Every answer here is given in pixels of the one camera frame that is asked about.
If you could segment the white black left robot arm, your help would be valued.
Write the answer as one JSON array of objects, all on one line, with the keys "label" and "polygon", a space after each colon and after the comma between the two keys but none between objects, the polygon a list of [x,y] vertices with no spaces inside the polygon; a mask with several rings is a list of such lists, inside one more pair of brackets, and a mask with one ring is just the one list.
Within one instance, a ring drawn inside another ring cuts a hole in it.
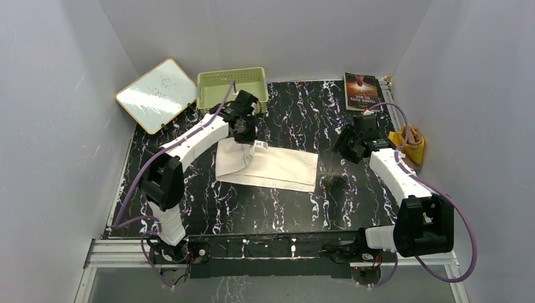
[{"label": "white black left robot arm", "polygon": [[235,100],[214,106],[203,119],[177,139],[163,145],[147,161],[139,189],[146,196],[158,221],[157,236],[165,243],[164,255],[180,263],[188,245],[178,203],[185,192],[184,172],[213,145],[229,143],[238,148],[235,159],[248,164],[257,138],[256,108],[259,99],[241,90]]}]

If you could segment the white terry towel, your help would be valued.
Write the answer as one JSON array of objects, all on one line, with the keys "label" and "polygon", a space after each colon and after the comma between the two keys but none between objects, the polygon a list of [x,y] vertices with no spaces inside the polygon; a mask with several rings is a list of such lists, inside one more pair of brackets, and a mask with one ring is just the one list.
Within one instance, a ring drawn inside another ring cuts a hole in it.
[{"label": "white terry towel", "polygon": [[318,155],[269,146],[218,142],[215,176],[220,182],[312,193],[315,191]]}]

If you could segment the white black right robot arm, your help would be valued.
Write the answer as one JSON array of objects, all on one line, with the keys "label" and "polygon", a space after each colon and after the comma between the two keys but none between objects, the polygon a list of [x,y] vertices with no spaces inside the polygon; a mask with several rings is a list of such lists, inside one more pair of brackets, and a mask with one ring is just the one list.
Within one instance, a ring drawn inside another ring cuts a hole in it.
[{"label": "white black right robot arm", "polygon": [[395,224],[359,229],[355,252],[361,260],[372,261],[380,251],[403,257],[451,252],[453,206],[415,181],[395,144],[381,136],[376,115],[355,116],[332,150],[353,163],[367,161],[399,206]]}]

